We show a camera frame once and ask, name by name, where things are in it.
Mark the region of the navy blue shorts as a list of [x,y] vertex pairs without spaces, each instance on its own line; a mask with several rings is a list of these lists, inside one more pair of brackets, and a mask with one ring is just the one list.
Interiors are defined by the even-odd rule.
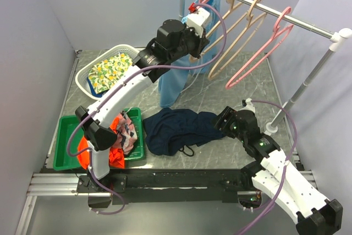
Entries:
[[173,156],[186,146],[222,139],[224,134],[212,125],[216,117],[212,112],[164,108],[142,122],[147,147],[154,155]]

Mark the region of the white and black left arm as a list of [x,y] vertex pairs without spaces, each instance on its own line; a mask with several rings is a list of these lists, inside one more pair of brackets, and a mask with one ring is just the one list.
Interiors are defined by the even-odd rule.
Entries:
[[90,186],[97,192],[109,187],[109,151],[117,135],[109,127],[114,118],[136,95],[156,82],[164,73],[177,69],[173,63],[184,56],[198,58],[209,44],[206,37],[208,19],[188,17],[185,22],[168,19],[157,29],[156,36],[133,59],[123,77],[100,100],[75,115],[84,132],[89,151]]

